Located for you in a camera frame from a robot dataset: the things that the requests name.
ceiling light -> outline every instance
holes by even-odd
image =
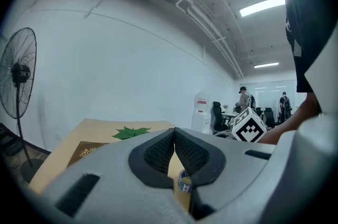
[[[262,64],[262,65],[259,65],[259,66],[255,66],[255,68],[261,68],[261,67],[267,67],[267,66],[277,66],[277,65],[279,65],[279,62]]]
[[[253,4],[249,7],[240,10],[239,12],[241,13],[242,17],[244,17],[247,15],[251,15],[253,13],[257,13],[259,11],[263,11],[281,5],[285,5],[285,0],[268,0],[257,4]]]

black office chair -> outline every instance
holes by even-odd
[[[266,108],[264,110],[264,114],[265,114],[265,118],[266,118],[265,123],[268,127],[275,128],[275,126],[281,124],[281,122],[279,122],[279,123],[275,122],[274,112],[272,111],[271,108]]]
[[[262,115],[263,110],[261,110],[262,108],[256,108],[256,114],[258,115],[258,117],[260,117],[260,115]]]
[[[215,123],[213,125],[213,128],[217,131],[224,131],[228,130],[229,127],[225,124],[226,119],[222,116],[222,109],[221,109],[221,103],[214,102],[212,107],[213,113],[215,115]]]
[[[242,108],[241,107],[236,107],[234,108],[237,113],[241,113]]]

desk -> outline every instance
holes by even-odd
[[[236,112],[222,113],[223,118],[236,118],[238,115],[239,113]]]
[[[174,127],[169,122],[110,122],[103,120],[84,119],[62,143],[47,157],[42,166],[39,168],[29,188],[37,194],[42,193],[44,188],[60,173],[62,173],[72,157],[80,141],[115,143],[121,142],[120,139],[112,136],[118,132],[116,129],[128,128],[150,128],[149,132],[168,129]],[[188,211],[190,203],[190,194],[182,192],[177,186],[179,172],[183,166],[174,153],[169,164],[168,177],[174,180],[174,195],[182,206]]]

fan grille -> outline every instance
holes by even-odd
[[[36,63],[36,38],[31,28],[24,28],[12,35],[0,60],[0,101],[12,118],[16,114],[16,87],[11,68],[15,63],[28,66],[31,75],[26,83],[20,84],[19,116],[22,117],[30,101]]]

white wall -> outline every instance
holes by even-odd
[[[191,127],[201,89],[211,101],[235,102],[229,66],[179,10],[161,1],[103,0],[85,19],[92,1],[39,0],[13,28],[29,26],[37,39],[34,88],[22,118],[26,140],[53,150],[55,135],[66,137],[84,118]],[[0,115],[15,131],[16,121],[2,108]]]

